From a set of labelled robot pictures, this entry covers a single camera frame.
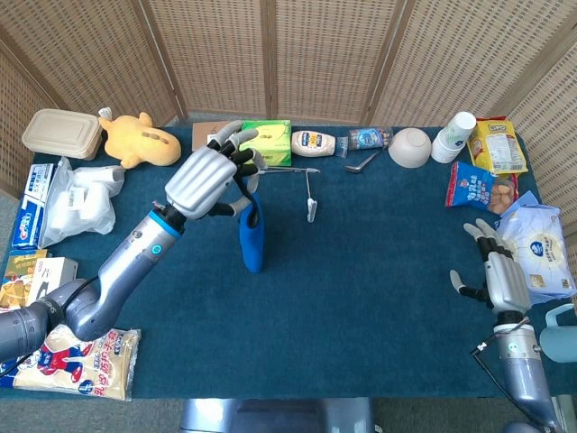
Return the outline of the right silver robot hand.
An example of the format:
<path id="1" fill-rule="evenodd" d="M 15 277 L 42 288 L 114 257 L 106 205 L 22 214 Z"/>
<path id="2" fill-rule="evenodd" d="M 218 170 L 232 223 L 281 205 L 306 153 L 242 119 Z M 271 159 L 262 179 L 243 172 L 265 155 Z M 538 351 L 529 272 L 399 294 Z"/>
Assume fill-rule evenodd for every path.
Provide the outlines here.
<path id="1" fill-rule="evenodd" d="M 495 314 L 517 312 L 522 315 L 531 308 L 527 282 L 519 263 L 504 239 L 485 220 L 464 223 L 463 229 L 477 244 L 485 271 L 486 287 L 474 289 L 462 282 L 456 270 L 450 270 L 453 288 L 464 297 L 485 303 Z"/>

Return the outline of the beige bowl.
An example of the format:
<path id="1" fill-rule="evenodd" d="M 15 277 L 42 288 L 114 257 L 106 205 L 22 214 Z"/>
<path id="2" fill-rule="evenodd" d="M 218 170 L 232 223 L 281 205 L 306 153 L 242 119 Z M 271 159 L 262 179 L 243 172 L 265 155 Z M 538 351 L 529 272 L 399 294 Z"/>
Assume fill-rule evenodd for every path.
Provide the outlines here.
<path id="1" fill-rule="evenodd" d="M 394 134 L 389 156 L 401 167 L 416 169 L 427 163 L 431 150 L 432 143 L 428 135 L 421 129 L 409 127 Z"/>

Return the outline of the white plastic bag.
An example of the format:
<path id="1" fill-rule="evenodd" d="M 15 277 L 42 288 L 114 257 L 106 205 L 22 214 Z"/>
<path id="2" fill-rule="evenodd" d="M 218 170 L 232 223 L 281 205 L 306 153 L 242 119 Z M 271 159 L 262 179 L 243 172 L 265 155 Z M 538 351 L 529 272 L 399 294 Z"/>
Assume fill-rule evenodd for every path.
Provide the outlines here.
<path id="1" fill-rule="evenodd" d="M 46 248 L 84 232 L 106 235 L 115 224 L 112 198 L 124 185 L 120 165 L 79 167 L 61 158 L 50 183 L 38 246 Z"/>

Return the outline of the white box black print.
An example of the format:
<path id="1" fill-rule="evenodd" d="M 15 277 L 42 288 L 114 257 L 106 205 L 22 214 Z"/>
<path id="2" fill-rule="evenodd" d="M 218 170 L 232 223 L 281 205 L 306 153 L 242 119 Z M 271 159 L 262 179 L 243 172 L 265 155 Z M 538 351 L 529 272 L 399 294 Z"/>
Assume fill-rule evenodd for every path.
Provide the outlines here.
<path id="1" fill-rule="evenodd" d="M 61 285 L 73 281 L 78 271 L 78 263 L 65 257 L 39 258 L 32 276 L 32 286 L 27 305 L 47 296 Z"/>

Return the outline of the beige lidded lunch box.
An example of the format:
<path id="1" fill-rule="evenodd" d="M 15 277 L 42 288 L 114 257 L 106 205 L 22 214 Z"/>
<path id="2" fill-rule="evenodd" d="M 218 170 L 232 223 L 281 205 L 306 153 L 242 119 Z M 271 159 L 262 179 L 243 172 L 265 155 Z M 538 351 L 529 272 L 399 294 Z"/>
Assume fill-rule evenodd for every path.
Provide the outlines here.
<path id="1" fill-rule="evenodd" d="M 43 108 L 33 115 L 22 142 L 32 152 L 91 161 L 100 147 L 101 132 L 94 115 Z"/>

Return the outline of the mayonnaise squeeze bottle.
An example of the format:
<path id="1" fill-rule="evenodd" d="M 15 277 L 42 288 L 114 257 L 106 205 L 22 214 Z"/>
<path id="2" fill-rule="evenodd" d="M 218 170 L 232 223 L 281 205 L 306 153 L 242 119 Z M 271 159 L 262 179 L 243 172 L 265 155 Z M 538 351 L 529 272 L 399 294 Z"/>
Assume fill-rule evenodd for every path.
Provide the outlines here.
<path id="1" fill-rule="evenodd" d="M 333 156 L 336 139 L 316 131 L 297 131 L 291 137 L 291 151 L 303 157 Z"/>

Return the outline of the woven folding screen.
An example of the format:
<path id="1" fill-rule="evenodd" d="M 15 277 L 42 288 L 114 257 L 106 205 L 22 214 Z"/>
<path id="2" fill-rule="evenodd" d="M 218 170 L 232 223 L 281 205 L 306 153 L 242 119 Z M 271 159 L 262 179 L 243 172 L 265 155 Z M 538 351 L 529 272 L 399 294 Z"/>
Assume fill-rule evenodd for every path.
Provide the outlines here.
<path id="1" fill-rule="evenodd" d="M 504 115 L 577 232 L 577 0 L 0 0 L 0 189 L 44 107 L 440 125 Z"/>

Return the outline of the brown cardboard box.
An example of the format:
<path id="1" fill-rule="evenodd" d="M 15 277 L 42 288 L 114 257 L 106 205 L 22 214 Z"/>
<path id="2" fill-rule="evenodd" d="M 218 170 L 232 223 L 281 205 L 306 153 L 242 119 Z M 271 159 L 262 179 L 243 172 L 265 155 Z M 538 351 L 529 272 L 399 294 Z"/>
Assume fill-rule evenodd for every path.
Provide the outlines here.
<path id="1" fill-rule="evenodd" d="M 208 144 L 213 136 L 228 124 L 228 121 L 195 122 L 192 124 L 192 151 Z"/>

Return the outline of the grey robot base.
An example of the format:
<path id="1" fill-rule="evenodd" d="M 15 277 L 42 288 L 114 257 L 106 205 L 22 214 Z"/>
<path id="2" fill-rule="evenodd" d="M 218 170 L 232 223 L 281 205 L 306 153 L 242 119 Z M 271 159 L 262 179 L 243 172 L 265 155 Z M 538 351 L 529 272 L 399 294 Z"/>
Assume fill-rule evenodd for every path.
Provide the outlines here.
<path id="1" fill-rule="evenodd" d="M 371 400 L 188 399 L 179 433 L 377 433 Z"/>

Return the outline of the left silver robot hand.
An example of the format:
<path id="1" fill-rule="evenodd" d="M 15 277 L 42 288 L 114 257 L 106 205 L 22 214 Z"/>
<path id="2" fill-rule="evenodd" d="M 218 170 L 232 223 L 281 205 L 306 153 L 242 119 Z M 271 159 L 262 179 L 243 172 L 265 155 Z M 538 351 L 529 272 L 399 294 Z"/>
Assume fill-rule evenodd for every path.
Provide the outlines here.
<path id="1" fill-rule="evenodd" d="M 267 165 L 253 148 L 240 149 L 259 134 L 242 126 L 242 121 L 227 124 L 187 158 L 165 186 L 164 217 L 181 225 L 206 215 L 234 217 L 249 205 L 258 211 L 254 194 Z"/>

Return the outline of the blue carpet table mat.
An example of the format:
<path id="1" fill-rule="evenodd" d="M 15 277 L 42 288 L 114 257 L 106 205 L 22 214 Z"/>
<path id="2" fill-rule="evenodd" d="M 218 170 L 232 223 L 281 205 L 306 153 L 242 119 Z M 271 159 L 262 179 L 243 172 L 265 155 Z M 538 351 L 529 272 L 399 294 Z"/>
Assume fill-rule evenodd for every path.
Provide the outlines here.
<path id="1" fill-rule="evenodd" d="M 463 231 L 481 212 L 445 206 L 449 166 L 310 165 L 312 224 L 305 177 L 261 179 L 261 272 L 243 263 L 236 219 L 205 217 L 138 285 L 116 321 L 142 332 L 133 397 L 496 395 L 470 357 L 494 317 L 449 279 L 484 280 Z"/>

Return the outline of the stack of paper cups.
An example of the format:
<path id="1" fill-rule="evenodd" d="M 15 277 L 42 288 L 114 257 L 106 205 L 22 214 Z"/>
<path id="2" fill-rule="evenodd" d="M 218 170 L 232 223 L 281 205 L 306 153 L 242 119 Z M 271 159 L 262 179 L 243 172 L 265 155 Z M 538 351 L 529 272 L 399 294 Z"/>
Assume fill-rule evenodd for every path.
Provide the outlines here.
<path id="1" fill-rule="evenodd" d="M 440 163 L 452 162 L 463 149 L 477 124 L 469 112 L 458 112 L 437 134 L 432 143 L 431 157 Z"/>

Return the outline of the yellow snack bag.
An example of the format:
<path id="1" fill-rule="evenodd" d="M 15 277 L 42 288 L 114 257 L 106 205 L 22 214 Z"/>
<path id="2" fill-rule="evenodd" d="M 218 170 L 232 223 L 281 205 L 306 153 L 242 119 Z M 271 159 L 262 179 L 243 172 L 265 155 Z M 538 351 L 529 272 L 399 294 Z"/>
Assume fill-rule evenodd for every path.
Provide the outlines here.
<path id="1" fill-rule="evenodd" d="M 514 125 L 506 117 L 478 119 L 467 149 L 475 167 L 496 175 L 528 172 Z"/>

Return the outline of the white toothpaste box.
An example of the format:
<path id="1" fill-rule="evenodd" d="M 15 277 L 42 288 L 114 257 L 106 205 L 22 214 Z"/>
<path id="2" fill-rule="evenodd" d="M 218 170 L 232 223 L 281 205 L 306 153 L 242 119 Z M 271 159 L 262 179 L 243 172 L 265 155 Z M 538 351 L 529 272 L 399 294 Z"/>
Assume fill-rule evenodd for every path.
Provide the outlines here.
<path id="1" fill-rule="evenodd" d="M 50 190 L 50 183 L 54 174 L 53 163 L 32 164 L 23 194 L 38 202 L 45 203 Z"/>

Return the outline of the green tissue pack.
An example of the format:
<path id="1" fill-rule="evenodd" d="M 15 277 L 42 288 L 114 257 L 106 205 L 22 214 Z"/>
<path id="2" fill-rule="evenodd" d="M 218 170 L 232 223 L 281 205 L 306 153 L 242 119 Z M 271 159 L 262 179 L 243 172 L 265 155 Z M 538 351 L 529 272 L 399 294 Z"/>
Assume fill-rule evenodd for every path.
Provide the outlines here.
<path id="1" fill-rule="evenodd" d="M 268 166 L 291 166 L 290 120 L 244 120 L 242 130 L 256 129 L 258 136 L 242 143 L 239 150 L 257 150 Z"/>

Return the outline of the beige glove pack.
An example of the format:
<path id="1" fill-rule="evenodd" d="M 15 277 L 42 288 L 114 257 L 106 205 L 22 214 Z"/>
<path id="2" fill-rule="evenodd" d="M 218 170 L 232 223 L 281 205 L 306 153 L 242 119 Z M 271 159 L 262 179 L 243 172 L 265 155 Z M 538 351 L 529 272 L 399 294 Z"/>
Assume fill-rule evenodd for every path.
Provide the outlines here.
<path id="1" fill-rule="evenodd" d="M 111 329 L 82 342 L 60 325 L 21 366 L 14 387 L 128 401 L 141 339 L 139 329 Z"/>

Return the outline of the yellow plush toy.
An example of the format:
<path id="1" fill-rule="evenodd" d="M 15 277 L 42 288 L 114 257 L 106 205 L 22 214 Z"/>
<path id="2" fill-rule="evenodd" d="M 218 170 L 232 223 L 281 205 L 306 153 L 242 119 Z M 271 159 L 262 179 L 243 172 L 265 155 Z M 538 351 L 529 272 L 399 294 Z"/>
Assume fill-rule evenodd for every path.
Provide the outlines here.
<path id="1" fill-rule="evenodd" d="M 143 162 L 169 166 L 181 156 L 179 140 L 155 128 L 146 112 L 138 116 L 121 115 L 114 120 L 99 116 L 97 120 L 107 134 L 105 153 L 127 170 Z"/>

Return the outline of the grey and blue cloth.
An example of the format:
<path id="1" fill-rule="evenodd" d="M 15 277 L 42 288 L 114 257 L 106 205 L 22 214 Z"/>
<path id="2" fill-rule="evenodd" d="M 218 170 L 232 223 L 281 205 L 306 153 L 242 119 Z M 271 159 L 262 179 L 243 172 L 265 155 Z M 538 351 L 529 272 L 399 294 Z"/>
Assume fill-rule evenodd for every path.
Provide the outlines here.
<path id="1" fill-rule="evenodd" d="M 264 260 L 265 221 L 260 197 L 257 193 L 258 176 L 253 175 L 243 182 L 253 201 L 241 212 L 239 239 L 243 262 L 249 272 L 261 271 Z"/>

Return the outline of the metal towel rack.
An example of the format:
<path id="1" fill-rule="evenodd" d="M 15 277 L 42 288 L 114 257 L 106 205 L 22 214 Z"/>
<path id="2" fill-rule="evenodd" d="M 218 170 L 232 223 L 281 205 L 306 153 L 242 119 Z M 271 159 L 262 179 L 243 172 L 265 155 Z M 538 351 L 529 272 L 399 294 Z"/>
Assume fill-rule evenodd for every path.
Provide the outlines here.
<path id="1" fill-rule="evenodd" d="M 312 224 L 315 221 L 317 201 L 312 197 L 310 188 L 310 173 L 320 173 L 319 169 L 315 168 L 288 168 L 288 167 L 276 167 L 267 169 L 258 169 L 258 174 L 271 174 L 271 173 L 304 173 L 307 185 L 307 222 Z"/>

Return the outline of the yellow snack box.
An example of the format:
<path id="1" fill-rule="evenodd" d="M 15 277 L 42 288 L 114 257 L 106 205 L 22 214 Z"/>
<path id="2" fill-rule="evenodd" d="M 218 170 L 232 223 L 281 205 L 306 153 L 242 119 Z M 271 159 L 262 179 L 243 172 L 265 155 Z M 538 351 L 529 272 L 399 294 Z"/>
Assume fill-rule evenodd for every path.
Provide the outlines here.
<path id="1" fill-rule="evenodd" d="M 36 263 L 49 256 L 46 249 L 10 252 L 0 285 L 0 313 L 26 306 Z"/>

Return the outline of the blue toothpaste box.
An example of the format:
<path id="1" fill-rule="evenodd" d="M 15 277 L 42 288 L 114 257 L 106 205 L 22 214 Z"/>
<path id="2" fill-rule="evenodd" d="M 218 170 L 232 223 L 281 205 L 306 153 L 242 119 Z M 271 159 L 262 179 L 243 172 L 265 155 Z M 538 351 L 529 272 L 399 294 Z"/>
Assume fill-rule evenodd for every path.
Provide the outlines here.
<path id="1" fill-rule="evenodd" d="M 15 220 L 13 249 L 34 250 L 47 246 L 47 227 L 47 200 L 24 195 Z"/>

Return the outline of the red and blue snack bag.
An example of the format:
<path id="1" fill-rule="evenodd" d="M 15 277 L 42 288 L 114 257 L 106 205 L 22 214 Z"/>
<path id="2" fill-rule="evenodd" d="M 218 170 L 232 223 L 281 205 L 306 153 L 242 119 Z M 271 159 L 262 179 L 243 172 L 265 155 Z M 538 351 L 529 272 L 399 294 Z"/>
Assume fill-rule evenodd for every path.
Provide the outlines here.
<path id="1" fill-rule="evenodd" d="M 13 388 L 16 378 L 22 372 L 22 364 L 26 356 L 17 357 L 14 360 L 0 363 L 0 388 Z"/>

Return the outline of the clear plastic water bottle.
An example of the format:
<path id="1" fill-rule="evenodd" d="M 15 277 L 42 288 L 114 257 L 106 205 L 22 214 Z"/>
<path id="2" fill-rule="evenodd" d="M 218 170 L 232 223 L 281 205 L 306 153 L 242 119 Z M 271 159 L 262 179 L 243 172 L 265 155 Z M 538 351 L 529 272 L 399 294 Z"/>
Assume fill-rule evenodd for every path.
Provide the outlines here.
<path id="1" fill-rule="evenodd" d="M 390 127 L 352 129 L 346 136 L 336 138 L 334 155 L 345 158 L 348 152 L 387 148 L 393 135 Z"/>

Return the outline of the blue cookie snack bag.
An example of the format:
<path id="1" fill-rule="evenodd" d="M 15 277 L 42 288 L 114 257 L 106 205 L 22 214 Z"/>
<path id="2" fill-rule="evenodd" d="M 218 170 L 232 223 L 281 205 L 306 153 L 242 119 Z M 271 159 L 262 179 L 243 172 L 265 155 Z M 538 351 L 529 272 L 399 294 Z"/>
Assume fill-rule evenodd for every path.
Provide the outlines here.
<path id="1" fill-rule="evenodd" d="M 500 177 L 464 162 L 454 162 L 446 196 L 446 207 L 475 207 L 502 215 L 518 199 L 515 175 Z"/>

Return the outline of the pale blue tissue bag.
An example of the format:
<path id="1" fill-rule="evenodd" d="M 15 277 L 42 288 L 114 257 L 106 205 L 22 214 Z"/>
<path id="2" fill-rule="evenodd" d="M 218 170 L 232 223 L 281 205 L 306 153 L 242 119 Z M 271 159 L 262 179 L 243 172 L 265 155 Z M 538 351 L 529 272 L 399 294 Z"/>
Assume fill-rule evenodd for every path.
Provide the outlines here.
<path id="1" fill-rule="evenodd" d="M 495 227 L 522 268 L 533 304 L 577 295 L 559 208 L 540 204 L 528 191 L 501 215 Z"/>

